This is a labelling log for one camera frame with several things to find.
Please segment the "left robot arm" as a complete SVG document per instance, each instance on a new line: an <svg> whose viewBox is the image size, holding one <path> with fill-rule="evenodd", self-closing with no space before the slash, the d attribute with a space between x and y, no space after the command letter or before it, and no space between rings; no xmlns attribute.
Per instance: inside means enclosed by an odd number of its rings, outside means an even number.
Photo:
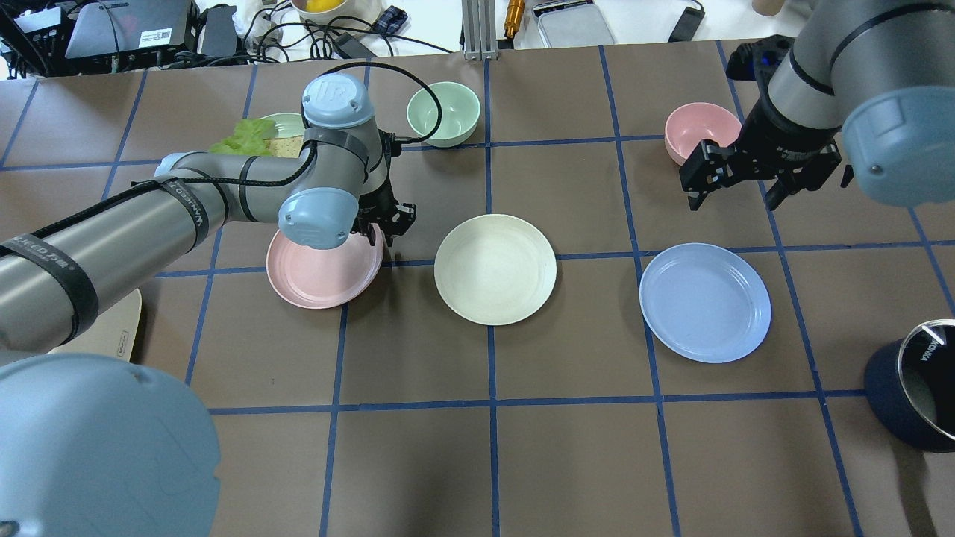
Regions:
<svg viewBox="0 0 955 537"><path fill-rule="evenodd" d="M392 242L416 220L396 200L395 136L345 66L301 96L297 157L164 157L152 179L2 244L2 534L207 536L219 502L208 408L173 375L56 354L106 309L231 222L290 241Z"/></svg>

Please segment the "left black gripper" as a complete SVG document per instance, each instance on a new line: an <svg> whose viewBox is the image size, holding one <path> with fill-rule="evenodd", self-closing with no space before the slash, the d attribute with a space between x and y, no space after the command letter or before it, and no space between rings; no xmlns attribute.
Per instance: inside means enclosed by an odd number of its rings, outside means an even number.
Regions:
<svg viewBox="0 0 955 537"><path fill-rule="evenodd" d="M384 232L386 244L393 244L395 237L403 236L415 224L417 206L400 204L392 189L391 159L395 135L385 131L376 133L375 143L367 163L367 178L359 197L356 231L367 238L369 245L378 244L375 225Z"/></svg>

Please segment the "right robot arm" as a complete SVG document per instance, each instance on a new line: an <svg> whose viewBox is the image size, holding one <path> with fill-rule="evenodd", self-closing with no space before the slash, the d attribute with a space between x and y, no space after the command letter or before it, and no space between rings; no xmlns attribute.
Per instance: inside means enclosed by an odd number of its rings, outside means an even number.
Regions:
<svg viewBox="0 0 955 537"><path fill-rule="evenodd" d="M770 181L769 210L842 186L894 207L954 197L954 4L818 1L797 37L740 45L726 76L757 102L734 142L704 139L679 178L691 210L710 193Z"/></svg>

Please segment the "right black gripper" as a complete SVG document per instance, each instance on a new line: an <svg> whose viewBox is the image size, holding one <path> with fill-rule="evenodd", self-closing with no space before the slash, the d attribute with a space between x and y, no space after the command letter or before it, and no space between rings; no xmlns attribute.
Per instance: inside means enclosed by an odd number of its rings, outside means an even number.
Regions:
<svg viewBox="0 0 955 537"><path fill-rule="evenodd" d="M710 193L744 180L773 180L764 196L775 211L790 196L822 188L842 163L833 138L839 131L833 91L795 61L795 41L784 35L740 45L727 76L753 81L760 97L735 143L697 143L679 168L690 211Z"/></svg>

